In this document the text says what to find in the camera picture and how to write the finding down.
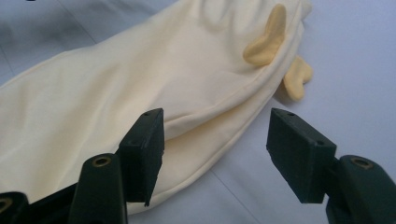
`white table surface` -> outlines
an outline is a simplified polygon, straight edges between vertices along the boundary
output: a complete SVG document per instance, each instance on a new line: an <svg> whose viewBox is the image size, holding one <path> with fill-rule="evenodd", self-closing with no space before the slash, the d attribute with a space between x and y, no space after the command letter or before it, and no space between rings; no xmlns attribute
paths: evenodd
<svg viewBox="0 0 396 224"><path fill-rule="evenodd" d="M62 51L93 45L175 0L0 1L0 84ZM396 179L396 1L313 0L299 53L314 69L305 98L281 89L236 145L194 184L130 223L328 223L325 204L300 204L265 149L272 107Z"/></svg>

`white cloth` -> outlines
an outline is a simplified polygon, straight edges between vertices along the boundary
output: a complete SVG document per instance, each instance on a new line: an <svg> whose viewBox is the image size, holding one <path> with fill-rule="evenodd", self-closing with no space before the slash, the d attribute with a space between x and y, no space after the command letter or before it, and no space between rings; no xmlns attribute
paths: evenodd
<svg viewBox="0 0 396 224"><path fill-rule="evenodd" d="M246 45L272 8L287 10L274 60ZM148 21L64 52L0 88L0 192L34 202L78 180L82 163L115 152L143 112L164 109L165 153L151 207L207 171L274 94L296 56L304 0L180 0ZM147 209L128 204L130 214Z"/></svg>

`black plastic part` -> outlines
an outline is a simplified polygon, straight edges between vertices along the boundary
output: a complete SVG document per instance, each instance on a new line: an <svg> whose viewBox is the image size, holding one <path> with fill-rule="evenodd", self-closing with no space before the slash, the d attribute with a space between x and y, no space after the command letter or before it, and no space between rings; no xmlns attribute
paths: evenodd
<svg viewBox="0 0 396 224"><path fill-rule="evenodd" d="M158 173L163 164L163 110L144 113L120 142L125 197L129 203L149 206Z"/></svg>
<svg viewBox="0 0 396 224"><path fill-rule="evenodd" d="M297 115L273 108L267 150L301 203L323 202L320 176L332 165L332 141Z"/></svg>
<svg viewBox="0 0 396 224"><path fill-rule="evenodd" d="M29 207L30 223L67 223L70 204L76 190L76 185L59 190L50 196L32 203Z"/></svg>
<svg viewBox="0 0 396 224"><path fill-rule="evenodd" d="M381 166L362 157L344 156L338 163L338 176L355 223L396 223L396 186Z"/></svg>
<svg viewBox="0 0 396 224"><path fill-rule="evenodd" d="M29 202L20 192L0 194L0 223L22 224L27 219Z"/></svg>
<svg viewBox="0 0 396 224"><path fill-rule="evenodd" d="M117 155L102 154L84 162L67 223L127 223Z"/></svg>

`screw hole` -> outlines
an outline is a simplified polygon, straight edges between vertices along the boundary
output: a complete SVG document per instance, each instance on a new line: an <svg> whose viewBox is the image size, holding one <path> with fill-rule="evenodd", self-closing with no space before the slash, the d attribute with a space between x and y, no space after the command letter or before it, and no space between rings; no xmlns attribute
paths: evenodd
<svg viewBox="0 0 396 224"><path fill-rule="evenodd" d="M109 163L111 163L111 159L109 157L98 157L93 160L92 165L94 167L102 167L108 165Z"/></svg>
<svg viewBox="0 0 396 224"><path fill-rule="evenodd" d="M0 214L6 211L12 205L11 198L0 199Z"/></svg>
<svg viewBox="0 0 396 224"><path fill-rule="evenodd" d="M358 157L354 157L354 158L352 158L352 159L350 159L350 160L351 160L355 165L357 165L357 166L359 166L359 167L361 167L361 168L363 168L363 169L365 169L365 170L368 170L368 169L373 168L373 164L372 164L371 162L365 160L365 159L358 158Z"/></svg>

